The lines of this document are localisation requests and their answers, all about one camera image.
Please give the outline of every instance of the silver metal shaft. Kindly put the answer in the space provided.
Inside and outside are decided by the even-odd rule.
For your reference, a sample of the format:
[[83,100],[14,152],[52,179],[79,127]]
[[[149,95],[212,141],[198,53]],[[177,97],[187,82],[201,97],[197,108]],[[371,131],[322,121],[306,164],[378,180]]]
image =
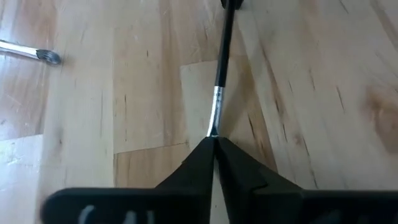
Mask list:
[[37,53],[36,53],[36,51],[38,49],[35,49],[32,47],[25,47],[25,46],[21,46],[21,45],[17,45],[17,44],[12,44],[12,43],[6,42],[4,40],[0,40],[0,50],[2,50],[4,52],[11,52],[14,54],[23,55],[23,56],[30,57],[30,58],[39,59],[37,57]]
[[221,112],[223,110],[224,87],[214,86],[213,106],[207,137],[218,137],[220,134]]

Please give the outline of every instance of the wooden floor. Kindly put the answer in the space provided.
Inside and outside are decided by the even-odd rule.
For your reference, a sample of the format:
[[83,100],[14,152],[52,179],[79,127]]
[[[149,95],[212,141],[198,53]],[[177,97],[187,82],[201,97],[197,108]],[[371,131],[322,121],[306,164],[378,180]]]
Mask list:
[[[0,223],[65,187],[154,187],[205,136],[219,1],[0,2],[0,39],[63,58],[0,53]],[[398,189],[397,30],[396,0],[245,0],[222,135],[306,189]]]

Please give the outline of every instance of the black rod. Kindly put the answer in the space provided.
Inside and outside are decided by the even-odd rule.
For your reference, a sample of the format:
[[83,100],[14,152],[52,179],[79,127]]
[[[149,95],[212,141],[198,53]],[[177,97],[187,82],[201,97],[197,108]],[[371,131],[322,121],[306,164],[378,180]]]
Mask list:
[[225,87],[226,73],[228,71],[229,46],[231,45],[232,28],[234,24],[235,5],[236,0],[226,1],[223,36],[221,38],[220,52],[218,55],[215,86]]

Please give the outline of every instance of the metal ferrule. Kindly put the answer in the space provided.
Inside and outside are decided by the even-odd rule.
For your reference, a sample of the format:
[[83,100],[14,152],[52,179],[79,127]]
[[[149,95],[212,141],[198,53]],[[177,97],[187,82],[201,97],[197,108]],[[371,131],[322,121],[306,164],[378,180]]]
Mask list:
[[223,110],[223,95],[224,87],[215,86],[209,130],[207,132],[208,137],[218,137],[220,133],[221,111]]
[[37,58],[36,50],[32,47],[25,47],[17,44],[12,44],[4,40],[0,40],[0,50],[4,52],[11,52],[14,54],[23,55],[30,58]]

